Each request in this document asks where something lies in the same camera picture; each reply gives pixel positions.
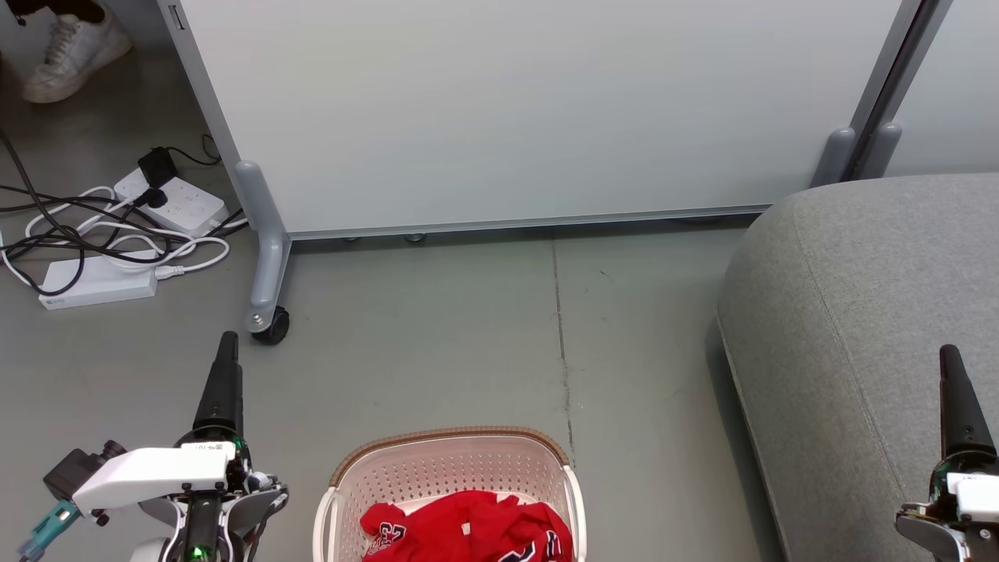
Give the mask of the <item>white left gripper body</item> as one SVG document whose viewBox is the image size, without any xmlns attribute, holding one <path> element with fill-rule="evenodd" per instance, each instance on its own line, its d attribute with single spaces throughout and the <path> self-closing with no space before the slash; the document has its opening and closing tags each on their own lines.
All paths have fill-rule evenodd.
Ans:
<svg viewBox="0 0 999 562">
<path fill-rule="evenodd" d="M 249 445 L 229 428 L 190 431 L 172 447 L 116 451 L 73 493 L 75 508 L 99 519 L 139 506 L 172 527 L 132 562 L 254 562 L 268 520 L 290 489 L 252 467 Z"/>
</svg>

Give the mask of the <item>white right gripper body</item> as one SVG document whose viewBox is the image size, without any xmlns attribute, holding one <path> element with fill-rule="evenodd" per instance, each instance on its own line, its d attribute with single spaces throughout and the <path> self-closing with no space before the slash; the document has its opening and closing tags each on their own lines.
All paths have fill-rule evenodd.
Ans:
<svg viewBox="0 0 999 562">
<path fill-rule="evenodd" d="M 896 532 L 934 562 L 999 562 L 999 457 L 943 458 L 931 472 L 929 499 L 900 506 Z"/>
</svg>

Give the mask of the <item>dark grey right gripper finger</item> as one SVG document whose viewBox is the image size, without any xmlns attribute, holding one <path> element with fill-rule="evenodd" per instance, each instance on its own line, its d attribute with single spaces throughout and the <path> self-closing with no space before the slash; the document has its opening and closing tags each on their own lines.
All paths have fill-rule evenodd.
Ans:
<svg viewBox="0 0 999 562">
<path fill-rule="evenodd" d="M 940 448 L 945 460 L 957 457 L 999 460 L 976 391 L 960 350 L 953 344 L 940 348 Z"/>
</svg>

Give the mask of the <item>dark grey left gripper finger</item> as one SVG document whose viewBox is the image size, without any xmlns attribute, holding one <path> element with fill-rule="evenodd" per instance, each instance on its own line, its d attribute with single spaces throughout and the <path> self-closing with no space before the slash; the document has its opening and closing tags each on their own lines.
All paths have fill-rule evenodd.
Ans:
<svg viewBox="0 0 999 562">
<path fill-rule="evenodd" d="M 193 422 L 193 435 L 203 440 L 231 440 L 243 433 L 243 371 L 239 336 L 221 335 Z"/>
</svg>

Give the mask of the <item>red jersey shirt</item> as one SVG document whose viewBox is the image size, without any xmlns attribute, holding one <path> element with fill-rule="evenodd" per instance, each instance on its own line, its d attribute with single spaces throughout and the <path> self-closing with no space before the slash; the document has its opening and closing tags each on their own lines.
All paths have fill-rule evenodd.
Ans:
<svg viewBox="0 0 999 562">
<path fill-rule="evenodd" d="M 470 490 L 411 512 L 377 503 L 361 516 L 361 562 L 577 562 L 570 526 L 543 502 Z"/>
</svg>

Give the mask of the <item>grey fabric sofa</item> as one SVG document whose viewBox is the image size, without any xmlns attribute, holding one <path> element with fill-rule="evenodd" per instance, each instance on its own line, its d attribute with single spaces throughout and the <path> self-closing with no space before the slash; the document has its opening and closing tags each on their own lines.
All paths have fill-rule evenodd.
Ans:
<svg viewBox="0 0 999 562">
<path fill-rule="evenodd" d="M 894 516 L 941 458 L 942 346 L 999 447 L 999 173 L 787 197 L 736 249 L 717 323 L 787 562 L 930 562 Z"/>
</svg>

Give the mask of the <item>black caster wheel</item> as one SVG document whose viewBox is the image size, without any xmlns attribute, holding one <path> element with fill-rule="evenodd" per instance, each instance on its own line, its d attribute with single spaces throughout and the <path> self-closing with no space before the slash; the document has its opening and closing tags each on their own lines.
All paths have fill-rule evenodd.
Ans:
<svg viewBox="0 0 999 562">
<path fill-rule="evenodd" d="M 265 346 L 277 346 L 288 336 L 290 313 L 282 306 L 275 306 L 272 322 L 263 331 L 251 333 L 254 341 Z"/>
</svg>

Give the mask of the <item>white long power strip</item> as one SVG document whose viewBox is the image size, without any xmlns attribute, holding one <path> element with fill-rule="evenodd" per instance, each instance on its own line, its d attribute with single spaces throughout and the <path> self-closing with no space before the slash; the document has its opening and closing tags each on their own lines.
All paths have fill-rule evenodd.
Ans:
<svg viewBox="0 0 999 562">
<path fill-rule="evenodd" d="M 48 310 L 107 304 L 154 297 L 158 280 L 152 269 L 125 269 L 104 255 L 83 260 L 80 278 L 68 290 L 55 292 L 73 280 L 78 260 L 51 263 L 38 300 Z"/>
</svg>

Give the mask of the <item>white square power strip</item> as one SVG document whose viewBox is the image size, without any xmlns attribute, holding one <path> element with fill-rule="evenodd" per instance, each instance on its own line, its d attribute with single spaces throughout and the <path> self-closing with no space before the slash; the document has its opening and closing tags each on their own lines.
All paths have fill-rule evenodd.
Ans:
<svg viewBox="0 0 999 562">
<path fill-rule="evenodd" d="M 221 198 L 190 184 L 179 177 L 159 188 L 163 193 L 159 207 L 142 205 L 140 212 L 157 224 L 195 238 L 209 234 L 221 226 L 229 210 Z"/>
</svg>

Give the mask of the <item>white perforated laundry basket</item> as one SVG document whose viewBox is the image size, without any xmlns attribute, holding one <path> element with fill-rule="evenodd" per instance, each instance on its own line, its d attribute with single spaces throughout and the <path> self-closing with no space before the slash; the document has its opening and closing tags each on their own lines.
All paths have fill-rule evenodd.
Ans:
<svg viewBox="0 0 999 562">
<path fill-rule="evenodd" d="M 477 426 L 392 436 L 350 452 L 315 511 L 311 562 L 361 562 L 370 539 L 360 519 L 375 503 L 410 513 L 467 490 L 546 503 L 571 531 L 571 561 L 588 557 L 584 495 L 559 443 L 534 429 Z"/>
</svg>

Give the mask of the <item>black power adapter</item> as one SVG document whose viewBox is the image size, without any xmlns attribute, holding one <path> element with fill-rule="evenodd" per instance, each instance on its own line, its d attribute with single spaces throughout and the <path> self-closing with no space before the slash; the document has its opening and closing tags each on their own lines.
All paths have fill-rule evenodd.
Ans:
<svg viewBox="0 0 999 562">
<path fill-rule="evenodd" d="M 140 157 L 137 163 L 148 189 L 159 190 L 172 179 L 178 177 L 176 164 L 167 147 L 151 149 Z"/>
</svg>

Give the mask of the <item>narrow white partition board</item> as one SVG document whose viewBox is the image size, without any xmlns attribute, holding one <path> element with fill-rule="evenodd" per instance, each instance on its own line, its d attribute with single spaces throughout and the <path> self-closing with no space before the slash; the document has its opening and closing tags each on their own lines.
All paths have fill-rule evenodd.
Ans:
<svg viewBox="0 0 999 562">
<path fill-rule="evenodd" d="M 999 173 L 999 0 L 926 0 L 849 180 Z"/>
</svg>

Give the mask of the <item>white sneaker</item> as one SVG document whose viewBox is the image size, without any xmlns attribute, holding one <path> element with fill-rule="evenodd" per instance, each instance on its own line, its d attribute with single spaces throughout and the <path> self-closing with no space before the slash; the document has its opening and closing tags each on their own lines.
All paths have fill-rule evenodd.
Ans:
<svg viewBox="0 0 999 562">
<path fill-rule="evenodd" d="M 132 51 L 132 39 L 113 11 L 100 2 L 96 6 L 96 16 L 55 16 L 43 61 L 25 79 L 25 101 L 35 105 L 64 101 L 97 71 Z"/>
</svg>

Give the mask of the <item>large white partition board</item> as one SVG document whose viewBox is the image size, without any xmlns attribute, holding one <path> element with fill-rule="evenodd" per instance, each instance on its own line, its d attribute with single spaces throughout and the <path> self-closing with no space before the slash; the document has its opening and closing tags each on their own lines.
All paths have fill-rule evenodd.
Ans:
<svg viewBox="0 0 999 562">
<path fill-rule="evenodd" d="M 157 0 L 259 241 L 750 215 L 846 180 L 926 0 Z"/>
</svg>

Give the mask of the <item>black trouser leg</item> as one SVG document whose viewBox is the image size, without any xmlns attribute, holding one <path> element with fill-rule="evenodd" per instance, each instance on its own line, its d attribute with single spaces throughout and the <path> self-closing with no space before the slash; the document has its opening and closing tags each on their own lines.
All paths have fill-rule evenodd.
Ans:
<svg viewBox="0 0 999 562">
<path fill-rule="evenodd" d="M 106 9 L 98 0 L 5 0 L 17 24 L 25 27 L 29 15 L 47 9 L 57 16 L 74 16 L 87 23 L 100 23 Z"/>
</svg>

